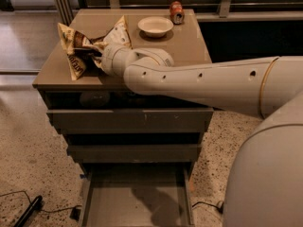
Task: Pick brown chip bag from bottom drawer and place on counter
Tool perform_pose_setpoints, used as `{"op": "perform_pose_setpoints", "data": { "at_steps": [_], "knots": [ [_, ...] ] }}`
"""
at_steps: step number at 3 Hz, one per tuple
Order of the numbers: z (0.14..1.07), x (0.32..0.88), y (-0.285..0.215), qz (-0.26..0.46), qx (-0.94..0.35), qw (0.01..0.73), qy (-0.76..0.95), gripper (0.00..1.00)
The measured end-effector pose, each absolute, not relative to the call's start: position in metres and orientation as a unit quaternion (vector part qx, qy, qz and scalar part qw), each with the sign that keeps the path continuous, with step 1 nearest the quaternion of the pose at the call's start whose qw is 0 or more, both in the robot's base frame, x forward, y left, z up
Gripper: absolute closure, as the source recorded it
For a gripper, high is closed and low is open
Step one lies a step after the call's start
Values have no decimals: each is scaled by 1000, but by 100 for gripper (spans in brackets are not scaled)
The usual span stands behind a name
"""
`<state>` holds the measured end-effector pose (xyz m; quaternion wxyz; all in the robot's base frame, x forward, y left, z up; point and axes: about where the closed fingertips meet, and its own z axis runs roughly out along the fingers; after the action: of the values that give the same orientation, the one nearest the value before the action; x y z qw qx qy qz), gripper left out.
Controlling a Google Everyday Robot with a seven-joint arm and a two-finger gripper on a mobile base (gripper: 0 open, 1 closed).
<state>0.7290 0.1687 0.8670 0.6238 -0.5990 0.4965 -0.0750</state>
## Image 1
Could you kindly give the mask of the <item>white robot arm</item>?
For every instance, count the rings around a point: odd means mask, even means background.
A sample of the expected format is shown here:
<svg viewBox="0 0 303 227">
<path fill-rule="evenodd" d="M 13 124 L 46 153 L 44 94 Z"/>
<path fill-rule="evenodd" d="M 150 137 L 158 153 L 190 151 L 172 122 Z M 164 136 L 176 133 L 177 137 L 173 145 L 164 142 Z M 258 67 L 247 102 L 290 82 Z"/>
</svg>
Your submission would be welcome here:
<svg viewBox="0 0 303 227">
<path fill-rule="evenodd" d="M 303 57 L 176 66 L 162 49 L 109 44 L 100 67 L 140 95 L 262 118 L 230 169 L 223 227 L 303 227 Z"/>
</svg>

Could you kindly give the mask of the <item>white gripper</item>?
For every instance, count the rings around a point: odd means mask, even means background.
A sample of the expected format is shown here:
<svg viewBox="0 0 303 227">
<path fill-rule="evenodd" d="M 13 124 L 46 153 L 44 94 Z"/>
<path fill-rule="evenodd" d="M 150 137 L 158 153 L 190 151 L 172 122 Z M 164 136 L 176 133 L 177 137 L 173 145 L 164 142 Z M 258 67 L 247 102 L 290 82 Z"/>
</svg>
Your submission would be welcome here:
<svg viewBox="0 0 303 227">
<path fill-rule="evenodd" d="M 112 77 L 122 77 L 126 68 L 126 60 L 132 50 L 121 44 L 109 44 L 105 47 L 102 58 L 93 57 L 97 68 Z"/>
</svg>

